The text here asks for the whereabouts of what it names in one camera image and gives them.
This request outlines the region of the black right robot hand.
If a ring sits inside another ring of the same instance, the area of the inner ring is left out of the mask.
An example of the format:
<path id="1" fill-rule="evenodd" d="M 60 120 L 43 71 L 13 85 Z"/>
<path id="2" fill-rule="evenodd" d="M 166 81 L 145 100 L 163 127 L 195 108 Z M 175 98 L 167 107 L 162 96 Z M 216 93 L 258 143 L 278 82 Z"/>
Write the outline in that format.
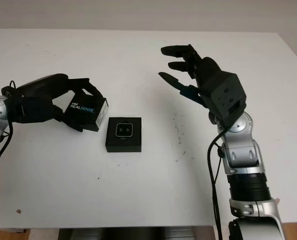
<path id="1" fill-rule="evenodd" d="M 183 85 L 177 78 L 166 72 L 159 72 L 158 75 L 173 88 L 179 90 L 182 96 L 208 108 L 205 101 L 200 96 L 201 87 L 213 75 L 221 71 L 218 64 L 210 57 L 200 57 L 190 44 L 164 46 L 160 50 L 165 56 L 182 58 L 183 61 L 169 62 L 168 67 L 172 70 L 187 72 L 191 79 L 196 80 L 197 87 L 193 85 Z"/>

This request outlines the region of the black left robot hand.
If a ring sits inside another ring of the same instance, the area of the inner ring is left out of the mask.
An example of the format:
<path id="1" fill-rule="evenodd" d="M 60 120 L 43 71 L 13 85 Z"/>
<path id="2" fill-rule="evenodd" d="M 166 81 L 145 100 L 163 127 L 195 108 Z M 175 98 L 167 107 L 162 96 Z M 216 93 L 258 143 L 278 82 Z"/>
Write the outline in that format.
<path id="1" fill-rule="evenodd" d="M 66 110 L 53 103 L 64 94 L 74 93 Z M 98 132 L 106 98 L 90 83 L 89 78 L 69 78 L 64 73 L 45 76 L 19 87 L 6 86 L 1 90 L 7 119 L 12 123 L 31 124 L 56 120 L 82 132 Z"/>

